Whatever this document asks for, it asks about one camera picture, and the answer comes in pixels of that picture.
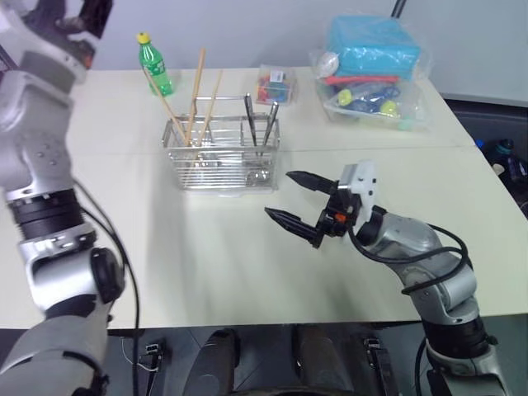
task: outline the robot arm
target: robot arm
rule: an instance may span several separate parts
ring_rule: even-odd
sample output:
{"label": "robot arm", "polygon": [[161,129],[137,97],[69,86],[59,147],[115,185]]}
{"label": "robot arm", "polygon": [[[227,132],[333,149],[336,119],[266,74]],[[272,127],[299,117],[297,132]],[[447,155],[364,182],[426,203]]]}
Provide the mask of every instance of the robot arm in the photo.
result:
{"label": "robot arm", "polygon": [[[374,206],[374,165],[348,165],[339,181],[307,172],[288,172],[295,182],[329,194],[326,208],[312,227],[283,210],[266,212],[286,230],[318,248],[325,235],[348,233],[371,260],[384,263],[402,281],[422,318],[427,338],[428,373],[435,395],[507,396],[508,389],[493,344],[485,332],[474,298],[477,281],[467,248],[454,234]],[[442,247],[436,231],[459,244]]]}
{"label": "robot arm", "polygon": [[97,33],[94,21],[104,27],[108,6],[86,1],[77,19],[64,19],[64,1],[40,1],[21,19],[0,2],[0,45],[18,66],[0,82],[0,187],[23,236],[19,250],[33,300],[45,316],[0,369],[2,395],[104,394],[106,327],[124,269],[109,249],[95,247],[95,230],[73,191],[65,135],[69,91],[93,56],[86,41],[67,34],[75,26]]}

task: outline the green soda bottle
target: green soda bottle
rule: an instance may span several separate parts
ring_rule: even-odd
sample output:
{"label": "green soda bottle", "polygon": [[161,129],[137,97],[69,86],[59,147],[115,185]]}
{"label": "green soda bottle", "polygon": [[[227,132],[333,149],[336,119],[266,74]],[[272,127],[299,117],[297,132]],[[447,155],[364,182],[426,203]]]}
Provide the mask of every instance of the green soda bottle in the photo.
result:
{"label": "green soda bottle", "polygon": [[[159,91],[162,95],[170,95],[172,90],[172,81],[167,76],[165,71],[165,63],[163,62],[163,56],[150,44],[150,36],[148,33],[139,33],[138,42],[139,48],[139,63],[142,68],[146,68],[152,80],[158,86]],[[153,94],[156,95],[156,91],[152,86],[150,87]]]}

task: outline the wire basket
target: wire basket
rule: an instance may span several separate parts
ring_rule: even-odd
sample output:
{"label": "wire basket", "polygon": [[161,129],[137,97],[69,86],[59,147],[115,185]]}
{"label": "wire basket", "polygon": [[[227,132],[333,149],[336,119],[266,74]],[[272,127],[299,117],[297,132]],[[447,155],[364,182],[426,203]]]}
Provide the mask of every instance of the wire basket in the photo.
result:
{"label": "wire basket", "polygon": [[[240,101],[244,109],[244,97],[217,97],[219,101]],[[198,101],[210,101],[210,97],[197,97]],[[177,117],[186,130],[189,115]],[[163,147],[168,151],[177,173],[179,187],[184,191],[218,192],[220,195],[241,195],[276,190],[276,158],[280,143],[279,120],[275,120],[266,145],[264,137],[269,116],[253,114],[257,145],[246,115],[216,115],[199,146],[199,136],[205,117],[196,115],[191,131],[191,144],[177,134],[171,120],[162,136]]]}

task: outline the wooden chopstick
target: wooden chopstick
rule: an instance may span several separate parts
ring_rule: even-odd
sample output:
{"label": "wooden chopstick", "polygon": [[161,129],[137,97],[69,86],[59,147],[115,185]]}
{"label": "wooden chopstick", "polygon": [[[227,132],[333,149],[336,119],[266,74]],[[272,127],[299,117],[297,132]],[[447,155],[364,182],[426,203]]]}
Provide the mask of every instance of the wooden chopstick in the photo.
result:
{"label": "wooden chopstick", "polygon": [[150,76],[149,71],[146,68],[143,68],[143,73],[144,73],[145,77],[147,78],[148,82],[150,83],[150,85],[152,85],[152,88],[154,88],[154,91],[156,92],[156,94],[158,95],[159,100],[161,101],[161,103],[163,105],[163,108],[167,112],[167,115],[172,120],[172,123],[176,126],[176,129],[178,130],[178,132],[180,134],[180,137],[181,137],[181,142],[184,145],[187,145],[185,131],[183,130],[182,124],[180,123],[180,121],[176,118],[176,116],[172,112],[171,107],[168,105],[167,100],[165,100],[165,98],[163,97],[163,94],[159,91],[159,88],[156,85],[156,83],[154,82],[154,80],[152,79],[152,77]]}
{"label": "wooden chopstick", "polygon": [[204,69],[204,63],[205,63],[205,48],[202,48],[200,50],[200,59],[198,60],[198,69],[196,70],[196,74],[195,74],[195,85],[192,89],[191,110],[189,111],[189,120],[187,122],[187,131],[186,131],[186,144],[187,145],[189,145],[192,139],[192,136],[191,136],[192,126],[195,122],[195,115],[196,115],[196,97],[198,96],[198,91],[200,90],[201,72]]}
{"label": "wooden chopstick", "polygon": [[200,132],[200,137],[198,138],[198,147],[201,147],[201,142],[204,139],[205,131],[207,130],[207,127],[209,126],[209,122],[211,121],[211,115],[213,114],[213,108],[215,107],[215,102],[216,102],[216,95],[218,93],[218,87],[220,85],[220,81],[222,81],[223,73],[224,73],[224,70],[220,70],[218,72],[218,77],[216,78],[216,85],[214,85],[213,94],[211,95],[211,102],[209,103],[207,114],[205,115],[204,126],[202,127],[201,132]]}

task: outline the black cable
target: black cable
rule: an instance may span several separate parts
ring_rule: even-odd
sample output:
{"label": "black cable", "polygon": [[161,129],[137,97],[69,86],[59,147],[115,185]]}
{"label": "black cable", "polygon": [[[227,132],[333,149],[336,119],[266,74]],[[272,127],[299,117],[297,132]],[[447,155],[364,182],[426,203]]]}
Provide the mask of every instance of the black cable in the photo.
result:
{"label": "black cable", "polygon": [[396,4],[394,4],[394,8],[390,16],[392,18],[400,18],[406,2],[407,0],[396,0]]}
{"label": "black cable", "polygon": [[391,257],[382,257],[378,256],[377,254],[374,254],[372,252],[369,252],[367,249],[365,249],[360,241],[357,239],[357,236],[354,234],[352,228],[348,230],[348,234],[350,235],[350,239],[352,241],[352,244],[354,247],[361,253],[363,256],[369,258],[373,262],[381,262],[383,264],[412,264],[414,262],[419,262],[421,260],[425,260],[430,257],[434,257],[438,254],[442,254],[445,252],[454,252],[457,254],[460,254],[460,261],[456,265],[455,268],[453,268],[451,271],[447,272],[446,274],[442,276],[438,276],[436,279],[433,280],[427,280],[425,282],[419,283],[417,285],[409,286],[402,290],[402,294],[409,295],[414,291],[426,289],[427,287],[431,287],[434,285],[438,285],[444,281],[447,281],[451,279],[453,276],[457,275],[459,272],[461,272],[465,265],[467,264],[469,267],[473,267],[471,265],[471,261],[469,260],[469,254],[468,254],[468,248],[466,247],[464,241],[454,235],[453,233],[435,226],[433,224],[429,224],[429,227],[434,229],[435,231],[439,233],[444,233],[445,235],[449,236],[450,238],[453,238],[459,245],[460,248],[457,247],[439,247],[437,249],[431,250],[430,252],[425,252],[422,254],[417,254],[416,256],[412,257],[405,257],[405,258],[391,258]]}
{"label": "black cable", "polygon": [[134,337],[133,337],[133,346],[132,346],[132,389],[133,395],[139,396],[139,317],[140,317],[140,307],[139,307],[139,289],[138,283],[135,278],[134,270],[130,265],[130,260],[128,254],[125,250],[125,246],[121,242],[121,238],[114,228],[112,222],[106,215],[105,211],[96,203],[92,196],[88,193],[87,189],[77,180],[75,180],[75,185],[79,187],[81,192],[87,197],[90,203],[96,208],[97,212],[102,216],[106,221],[107,226],[105,226],[100,219],[98,219],[93,213],[85,208],[81,207],[81,210],[88,216],[90,219],[95,221],[103,231],[105,231],[110,239],[115,243],[117,250],[119,251],[121,261],[123,264],[123,270],[126,268],[129,271],[130,279],[132,280],[132,289],[134,290],[134,306],[135,306],[135,316],[134,316]]}
{"label": "black cable", "polygon": [[423,352],[426,349],[426,338],[424,337],[420,346],[418,347],[418,352],[416,353],[416,360],[414,361],[414,390],[416,391],[416,396],[422,396],[422,382],[420,381],[420,374],[422,368],[422,356]]}

